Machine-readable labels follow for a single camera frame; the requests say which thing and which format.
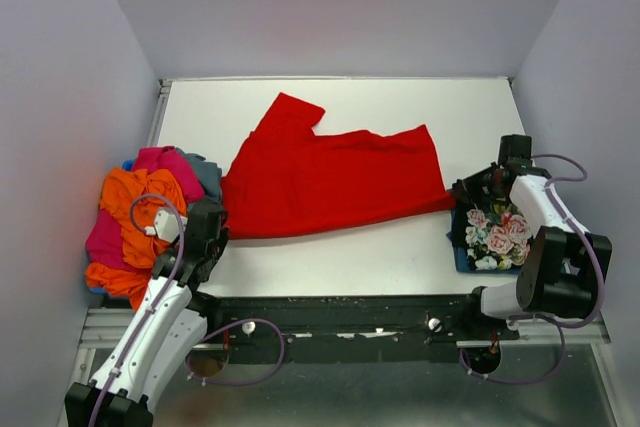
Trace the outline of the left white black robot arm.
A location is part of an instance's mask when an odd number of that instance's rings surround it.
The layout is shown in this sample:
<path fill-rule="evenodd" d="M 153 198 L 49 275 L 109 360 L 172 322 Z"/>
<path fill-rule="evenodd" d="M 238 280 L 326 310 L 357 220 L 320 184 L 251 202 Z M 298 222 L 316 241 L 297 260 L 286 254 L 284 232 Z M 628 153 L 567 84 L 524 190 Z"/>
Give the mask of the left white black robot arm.
<path fill-rule="evenodd" d="M 197 300 L 229 240 L 228 214 L 211 198 L 186 216 L 161 197 L 177 237 L 155 262 L 140 307 L 108 359 L 85 383 L 73 383 L 64 409 L 70 426 L 150 426 L 157 401 L 180 362 L 214 340 L 220 315 Z"/>

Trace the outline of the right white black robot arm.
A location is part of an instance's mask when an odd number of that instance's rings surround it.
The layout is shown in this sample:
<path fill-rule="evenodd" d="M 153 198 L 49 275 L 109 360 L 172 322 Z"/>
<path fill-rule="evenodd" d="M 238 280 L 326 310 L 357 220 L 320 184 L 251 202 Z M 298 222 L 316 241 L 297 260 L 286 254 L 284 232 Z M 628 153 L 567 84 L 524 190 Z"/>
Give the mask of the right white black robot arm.
<path fill-rule="evenodd" d="M 460 326 L 480 339 L 496 319 L 545 318 L 565 329 L 600 313 L 612 254 L 610 240 L 590 232 L 560 199 L 560 178 L 536 166 L 526 135 L 501 138 L 498 158 L 457 180 L 448 238 L 468 273 L 514 273 L 497 287 L 478 287 Z"/>

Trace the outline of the red t shirt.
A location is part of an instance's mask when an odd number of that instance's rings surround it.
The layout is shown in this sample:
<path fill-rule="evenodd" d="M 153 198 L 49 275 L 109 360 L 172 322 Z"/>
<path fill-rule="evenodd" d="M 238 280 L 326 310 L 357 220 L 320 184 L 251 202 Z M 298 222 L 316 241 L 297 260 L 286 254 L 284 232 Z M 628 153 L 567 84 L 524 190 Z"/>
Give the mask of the red t shirt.
<path fill-rule="evenodd" d="M 318 135 L 323 108 L 279 94 L 222 178 L 234 240 L 313 235 L 451 210 L 424 125 Z"/>

